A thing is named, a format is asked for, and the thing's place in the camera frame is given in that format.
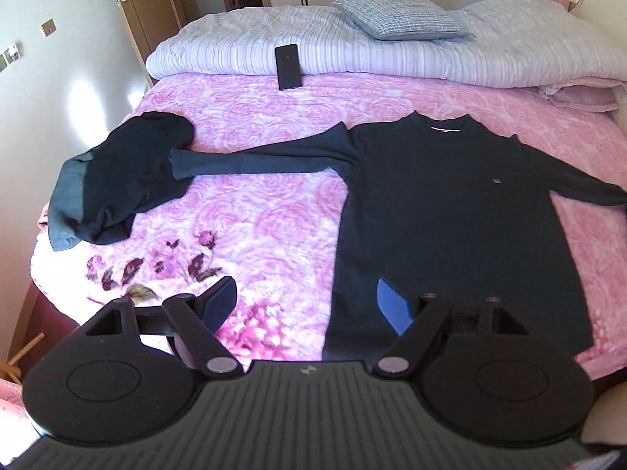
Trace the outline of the dark green long-sleeve sweater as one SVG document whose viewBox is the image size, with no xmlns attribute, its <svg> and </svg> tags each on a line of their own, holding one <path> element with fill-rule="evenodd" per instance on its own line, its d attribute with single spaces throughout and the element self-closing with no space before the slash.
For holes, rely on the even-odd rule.
<svg viewBox="0 0 627 470">
<path fill-rule="evenodd" d="M 176 178 L 335 171 L 341 213 L 322 356 L 373 364 L 395 333 L 378 309 L 402 292 L 480 304 L 495 297 L 572 354 L 593 344 L 585 293 L 551 198 L 622 206 L 626 193 L 468 116 L 337 124 L 227 154 L 174 150 Z"/>
</svg>

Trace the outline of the pink floral bed blanket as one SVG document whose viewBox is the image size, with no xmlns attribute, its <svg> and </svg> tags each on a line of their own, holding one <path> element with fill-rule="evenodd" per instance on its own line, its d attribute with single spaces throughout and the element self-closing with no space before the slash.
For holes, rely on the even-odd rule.
<svg viewBox="0 0 627 470">
<path fill-rule="evenodd" d="M 270 76 L 177 74 L 159 81 L 138 109 L 186 118 L 196 130 L 194 148 L 218 153 L 300 139 L 337 123 L 467 115 L 602 181 L 626 181 L 626 139 L 609 117 L 556 107 L 532 89 L 321 74 L 281 91 Z M 237 359 L 316 361 L 345 198 L 333 170 L 200 176 L 180 199 L 139 214 L 124 241 L 56 251 L 41 232 L 31 276 L 77 323 L 121 296 L 157 306 L 230 276 L 238 304 L 219 338 Z"/>
</svg>

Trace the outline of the dark navy and teal garment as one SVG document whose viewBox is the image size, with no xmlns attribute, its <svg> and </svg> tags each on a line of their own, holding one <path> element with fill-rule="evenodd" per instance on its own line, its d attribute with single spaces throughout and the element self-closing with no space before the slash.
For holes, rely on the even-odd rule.
<svg viewBox="0 0 627 470">
<path fill-rule="evenodd" d="M 115 128 L 99 145 L 65 161 L 48 206 L 52 249 L 130 238 L 137 214 L 187 192 L 191 181 L 174 178 L 170 152 L 192 141 L 194 125 L 186 118 L 144 112 Z"/>
</svg>

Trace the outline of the black phone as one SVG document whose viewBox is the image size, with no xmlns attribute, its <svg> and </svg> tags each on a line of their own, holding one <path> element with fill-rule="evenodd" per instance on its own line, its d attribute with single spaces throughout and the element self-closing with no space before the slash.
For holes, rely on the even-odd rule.
<svg viewBox="0 0 627 470">
<path fill-rule="evenodd" d="M 279 90 L 299 88 L 303 85 L 299 50 L 296 43 L 274 50 Z"/>
</svg>

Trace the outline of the folded pink sheet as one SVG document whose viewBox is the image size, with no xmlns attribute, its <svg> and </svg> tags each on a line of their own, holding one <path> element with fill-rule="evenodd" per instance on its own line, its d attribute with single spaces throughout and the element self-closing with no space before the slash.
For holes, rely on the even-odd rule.
<svg viewBox="0 0 627 470">
<path fill-rule="evenodd" d="M 621 90 L 626 90 L 625 82 L 602 78 L 579 78 L 538 88 L 540 96 L 552 105 L 596 114 L 618 110 Z"/>
</svg>

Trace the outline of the white striped folded duvet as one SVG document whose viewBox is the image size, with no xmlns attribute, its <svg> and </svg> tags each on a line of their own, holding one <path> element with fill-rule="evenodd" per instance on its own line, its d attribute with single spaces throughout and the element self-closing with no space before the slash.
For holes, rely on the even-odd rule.
<svg viewBox="0 0 627 470">
<path fill-rule="evenodd" d="M 157 80 L 186 72 L 272 75 L 275 49 L 294 43 L 305 74 L 362 72 L 492 88 L 625 82 L 625 53 L 557 3 L 482 0 L 453 15 L 470 37 L 385 42 L 334 6 L 246 7 L 187 24 L 156 47 L 146 69 Z"/>
</svg>

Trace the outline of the blue checked pillow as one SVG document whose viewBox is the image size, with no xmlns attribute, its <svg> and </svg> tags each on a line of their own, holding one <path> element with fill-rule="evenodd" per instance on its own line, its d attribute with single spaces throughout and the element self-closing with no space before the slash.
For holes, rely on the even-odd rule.
<svg viewBox="0 0 627 470">
<path fill-rule="evenodd" d="M 333 6 L 377 40 L 437 40 L 472 35 L 455 14 L 429 0 L 335 0 Z"/>
</svg>

